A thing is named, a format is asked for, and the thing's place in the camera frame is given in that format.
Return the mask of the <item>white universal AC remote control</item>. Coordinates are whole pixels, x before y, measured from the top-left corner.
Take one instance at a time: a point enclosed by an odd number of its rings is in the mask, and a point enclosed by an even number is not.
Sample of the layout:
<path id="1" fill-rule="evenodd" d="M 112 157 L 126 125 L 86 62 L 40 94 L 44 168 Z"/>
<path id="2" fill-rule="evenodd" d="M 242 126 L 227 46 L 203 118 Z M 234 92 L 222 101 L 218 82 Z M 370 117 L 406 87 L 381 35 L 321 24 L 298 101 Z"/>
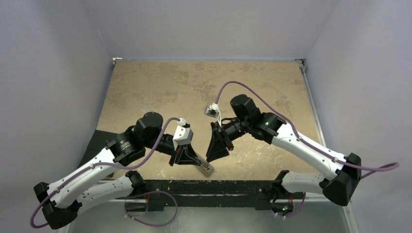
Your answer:
<path id="1" fill-rule="evenodd" d="M 209 177 L 214 172 L 214 167 L 206 161 L 202 156 L 196 154 L 197 165 L 196 168 L 202 172 L 206 177 Z"/>

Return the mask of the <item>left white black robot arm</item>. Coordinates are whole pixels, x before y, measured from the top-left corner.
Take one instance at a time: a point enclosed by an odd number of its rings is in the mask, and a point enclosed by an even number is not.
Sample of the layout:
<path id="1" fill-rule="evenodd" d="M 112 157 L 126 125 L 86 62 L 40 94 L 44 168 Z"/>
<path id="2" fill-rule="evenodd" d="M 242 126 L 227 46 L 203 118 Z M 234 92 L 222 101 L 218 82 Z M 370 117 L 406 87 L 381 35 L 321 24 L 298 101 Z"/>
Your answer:
<path id="1" fill-rule="evenodd" d="M 174 134 L 162 115 L 148 112 L 135 125 L 107 141 L 103 148 L 74 172 L 53 183 L 34 187 L 46 225 L 60 229 L 81 212 L 116 198 L 138 199 L 146 194 L 145 182 L 137 169 L 155 152 L 170 157 L 170 165 L 191 165 L 209 176 L 213 167 L 191 145 L 193 131 L 183 118 L 176 119 Z"/>

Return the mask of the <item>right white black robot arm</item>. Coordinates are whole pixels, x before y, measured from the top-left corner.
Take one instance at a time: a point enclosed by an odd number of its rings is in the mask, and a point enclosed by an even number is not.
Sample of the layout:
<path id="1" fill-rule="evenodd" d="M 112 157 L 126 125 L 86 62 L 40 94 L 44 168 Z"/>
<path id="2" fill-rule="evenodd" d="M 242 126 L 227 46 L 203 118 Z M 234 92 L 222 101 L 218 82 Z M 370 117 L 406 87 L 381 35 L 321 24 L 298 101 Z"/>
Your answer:
<path id="1" fill-rule="evenodd" d="M 340 206 L 350 202 L 361 180 L 358 155 L 343 155 L 305 136 L 298 137 L 291 124 L 274 113 L 262 113 L 245 94 L 235 96 L 230 105 L 236 116 L 229 119 L 229 123 L 211 123 L 207 162 L 227 157 L 234 149 L 233 141 L 248 133 L 254 139 L 290 152 L 317 170 L 317 173 L 281 171 L 273 184 L 276 196 L 283 198 L 289 193 L 308 192 L 322 194 Z"/>

